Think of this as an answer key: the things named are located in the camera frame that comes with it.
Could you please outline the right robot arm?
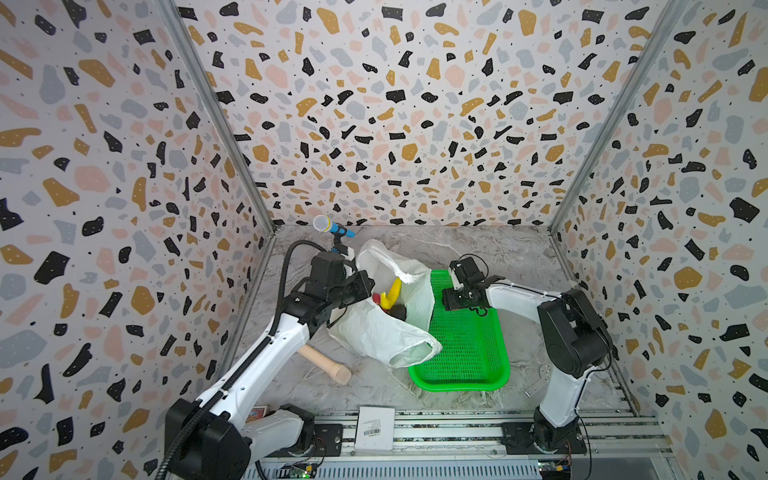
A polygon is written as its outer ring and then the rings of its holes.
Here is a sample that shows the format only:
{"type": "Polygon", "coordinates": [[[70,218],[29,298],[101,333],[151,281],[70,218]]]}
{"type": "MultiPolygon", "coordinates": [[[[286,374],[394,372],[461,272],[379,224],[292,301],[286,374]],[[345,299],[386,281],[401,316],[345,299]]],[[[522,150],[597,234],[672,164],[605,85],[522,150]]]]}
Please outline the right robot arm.
{"type": "Polygon", "coordinates": [[[449,264],[452,286],[442,293],[448,311],[508,311],[538,324],[553,368],[546,393],[530,422],[502,425],[501,443],[509,454],[581,453],[578,406],[590,375],[600,370],[613,348],[607,326],[586,294],[575,288],[549,293],[483,273],[475,255],[449,264]]]}

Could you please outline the white plastic bag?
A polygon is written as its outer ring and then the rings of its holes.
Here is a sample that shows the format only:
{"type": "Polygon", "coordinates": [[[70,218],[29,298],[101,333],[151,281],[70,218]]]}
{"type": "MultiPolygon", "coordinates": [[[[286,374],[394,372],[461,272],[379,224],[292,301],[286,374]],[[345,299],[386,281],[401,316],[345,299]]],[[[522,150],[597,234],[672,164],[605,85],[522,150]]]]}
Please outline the white plastic bag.
{"type": "Polygon", "coordinates": [[[432,270],[418,260],[389,250],[375,239],[362,246],[356,265],[375,281],[373,293],[388,292],[395,278],[401,279],[402,289],[396,304],[406,306],[407,318],[400,321],[391,317],[371,296],[348,307],[330,328],[330,336],[347,350],[391,368],[418,365],[440,353],[441,344],[429,334],[435,306],[430,282],[432,270]]]}

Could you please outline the yellow banana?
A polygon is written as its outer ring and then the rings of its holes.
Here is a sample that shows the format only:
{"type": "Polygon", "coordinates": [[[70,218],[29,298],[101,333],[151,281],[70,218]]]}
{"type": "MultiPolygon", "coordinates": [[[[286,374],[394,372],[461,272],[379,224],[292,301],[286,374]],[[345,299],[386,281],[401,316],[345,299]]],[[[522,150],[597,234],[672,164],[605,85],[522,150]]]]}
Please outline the yellow banana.
{"type": "Polygon", "coordinates": [[[384,310],[391,310],[399,299],[402,289],[402,281],[399,277],[396,277],[392,286],[388,292],[383,292],[380,295],[380,306],[384,310]]]}

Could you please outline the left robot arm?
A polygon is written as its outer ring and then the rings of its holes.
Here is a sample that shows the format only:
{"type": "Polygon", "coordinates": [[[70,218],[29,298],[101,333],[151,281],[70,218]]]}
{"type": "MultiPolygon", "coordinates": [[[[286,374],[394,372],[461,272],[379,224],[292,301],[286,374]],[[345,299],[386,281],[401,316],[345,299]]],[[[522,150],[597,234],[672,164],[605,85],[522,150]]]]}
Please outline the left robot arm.
{"type": "Polygon", "coordinates": [[[155,476],[240,479],[276,452],[304,457],[315,450],[313,414],[285,404],[250,422],[256,401],[291,357],[332,313],[372,295],[374,282],[354,261],[320,248],[309,276],[292,289],[281,272],[272,323],[220,380],[196,400],[177,400],[165,417],[165,456],[155,476]]]}

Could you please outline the dark avocado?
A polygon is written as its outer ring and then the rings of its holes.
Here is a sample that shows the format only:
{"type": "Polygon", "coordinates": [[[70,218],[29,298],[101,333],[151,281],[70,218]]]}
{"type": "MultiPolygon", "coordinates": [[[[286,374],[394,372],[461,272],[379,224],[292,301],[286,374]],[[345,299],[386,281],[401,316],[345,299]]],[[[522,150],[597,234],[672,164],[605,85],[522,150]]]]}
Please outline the dark avocado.
{"type": "Polygon", "coordinates": [[[407,308],[405,305],[395,304],[389,310],[388,314],[400,321],[405,321],[407,318],[407,308]]]}

